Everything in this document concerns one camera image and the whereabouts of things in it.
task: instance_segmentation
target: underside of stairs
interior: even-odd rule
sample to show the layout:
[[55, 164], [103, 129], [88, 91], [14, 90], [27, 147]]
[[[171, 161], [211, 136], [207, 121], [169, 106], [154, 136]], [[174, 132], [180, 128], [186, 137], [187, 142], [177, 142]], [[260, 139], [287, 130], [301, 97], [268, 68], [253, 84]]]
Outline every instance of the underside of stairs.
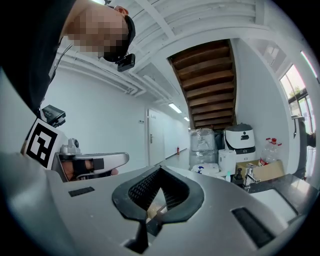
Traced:
[[192, 129], [236, 123], [236, 68], [229, 40], [200, 44], [169, 58], [189, 109]]

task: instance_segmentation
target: door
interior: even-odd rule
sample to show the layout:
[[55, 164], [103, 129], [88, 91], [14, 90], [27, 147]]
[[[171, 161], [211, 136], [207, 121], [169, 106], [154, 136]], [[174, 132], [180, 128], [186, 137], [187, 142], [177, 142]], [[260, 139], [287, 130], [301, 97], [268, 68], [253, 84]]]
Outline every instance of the door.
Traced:
[[154, 166], [165, 160], [164, 128], [160, 113], [148, 110], [149, 164]]

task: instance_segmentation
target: faucet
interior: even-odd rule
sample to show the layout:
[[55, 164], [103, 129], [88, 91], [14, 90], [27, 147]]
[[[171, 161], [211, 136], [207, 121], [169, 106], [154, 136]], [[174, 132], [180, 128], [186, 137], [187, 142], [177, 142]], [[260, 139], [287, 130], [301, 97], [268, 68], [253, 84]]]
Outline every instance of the faucet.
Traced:
[[244, 190], [249, 192], [251, 182], [259, 183], [260, 181], [261, 179], [257, 179], [257, 177], [254, 175], [254, 166], [248, 163], [243, 181]]

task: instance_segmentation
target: countertop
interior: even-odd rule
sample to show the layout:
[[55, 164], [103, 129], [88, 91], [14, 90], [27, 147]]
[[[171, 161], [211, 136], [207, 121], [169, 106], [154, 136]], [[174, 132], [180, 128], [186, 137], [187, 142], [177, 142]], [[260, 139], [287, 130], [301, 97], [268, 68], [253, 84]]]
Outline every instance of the countertop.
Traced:
[[319, 191], [292, 174], [251, 184], [249, 193], [257, 193], [274, 189], [293, 208], [297, 215], [307, 214], [314, 204]]

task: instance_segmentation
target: sink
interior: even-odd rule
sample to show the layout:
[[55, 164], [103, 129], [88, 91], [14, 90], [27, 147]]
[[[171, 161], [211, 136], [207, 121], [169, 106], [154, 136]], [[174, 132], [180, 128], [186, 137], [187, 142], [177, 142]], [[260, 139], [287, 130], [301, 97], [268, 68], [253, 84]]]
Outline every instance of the sink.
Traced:
[[251, 193], [255, 199], [269, 207], [278, 217], [286, 222], [291, 221], [297, 216], [292, 207], [286, 200], [274, 189], [269, 189], [262, 192]]

